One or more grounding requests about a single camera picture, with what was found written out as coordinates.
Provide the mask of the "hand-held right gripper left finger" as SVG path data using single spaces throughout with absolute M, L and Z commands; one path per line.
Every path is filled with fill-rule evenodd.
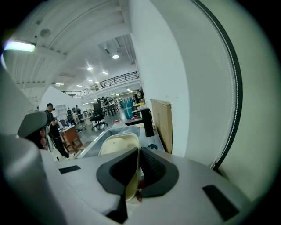
M 126 195 L 126 188 L 139 170 L 139 149 L 128 152 L 103 163 L 96 172 L 96 178 L 107 193 Z

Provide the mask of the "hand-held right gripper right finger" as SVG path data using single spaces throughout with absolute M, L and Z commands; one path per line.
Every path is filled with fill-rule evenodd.
M 173 163 L 144 147 L 140 151 L 140 167 L 144 174 L 142 197 L 165 195 L 179 178 L 179 170 Z

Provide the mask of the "person's left hand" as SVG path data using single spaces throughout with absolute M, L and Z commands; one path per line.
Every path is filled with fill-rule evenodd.
M 48 150 L 47 148 L 47 141 L 46 141 L 46 131 L 45 128 L 43 128 L 40 131 L 40 144 L 39 144 L 39 149 L 44 149 L 44 150 Z

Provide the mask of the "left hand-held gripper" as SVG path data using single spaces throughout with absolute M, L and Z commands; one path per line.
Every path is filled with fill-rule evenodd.
M 40 144 L 40 131 L 47 126 L 48 117 L 45 111 L 37 111 L 26 114 L 20 128 L 18 136 L 33 142 L 38 148 Z

